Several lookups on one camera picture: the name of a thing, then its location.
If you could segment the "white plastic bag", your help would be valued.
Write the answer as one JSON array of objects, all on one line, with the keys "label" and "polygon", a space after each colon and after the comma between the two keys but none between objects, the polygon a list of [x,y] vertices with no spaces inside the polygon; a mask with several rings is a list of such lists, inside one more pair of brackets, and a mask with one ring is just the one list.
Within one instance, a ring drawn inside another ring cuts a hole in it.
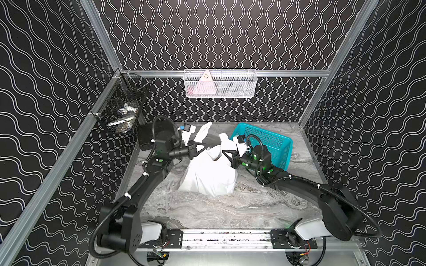
[{"label": "white plastic bag", "polygon": [[[179,191],[193,192],[209,197],[233,193],[238,177],[237,170],[231,167],[223,150],[237,150],[233,139],[227,134],[209,134],[213,123],[208,122],[195,130],[194,141],[206,143],[208,148],[190,160],[180,182]],[[189,140],[189,133],[184,133]]]}]

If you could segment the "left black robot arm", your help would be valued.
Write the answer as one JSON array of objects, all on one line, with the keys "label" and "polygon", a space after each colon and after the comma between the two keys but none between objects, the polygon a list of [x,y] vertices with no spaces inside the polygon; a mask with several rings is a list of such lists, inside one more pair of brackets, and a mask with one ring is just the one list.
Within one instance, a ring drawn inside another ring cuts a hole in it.
[{"label": "left black robot arm", "polygon": [[148,238],[149,230],[143,229],[140,219],[143,206],[171,172],[173,160],[183,157],[192,160],[207,147],[207,143],[194,140],[184,145],[180,131],[158,133],[139,180],[121,198],[101,208],[99,225],[89,241],[90,254],[101,259],[120,252],[132,254],[142,243],[160,239],[163,225],[159,225],[154,238]]}]

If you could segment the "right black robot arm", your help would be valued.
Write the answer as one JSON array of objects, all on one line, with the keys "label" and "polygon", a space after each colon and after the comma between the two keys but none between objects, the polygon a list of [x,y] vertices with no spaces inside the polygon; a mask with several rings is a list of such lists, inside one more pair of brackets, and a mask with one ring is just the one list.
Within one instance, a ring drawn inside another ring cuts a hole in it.
[{"label": "right black robot arm", "polygon": [[236,150],[224,150],[222,154],[231,162],[232,168],[242,166],[252,172],[261,186],[291,193],[320,209],[320,218],[299,218],[287,229],[290,245],[317,237],[349,241],[355,235],[363,217],[347,190],[294,176],[274,166],[270,152],[260,145],[242,156]]}]

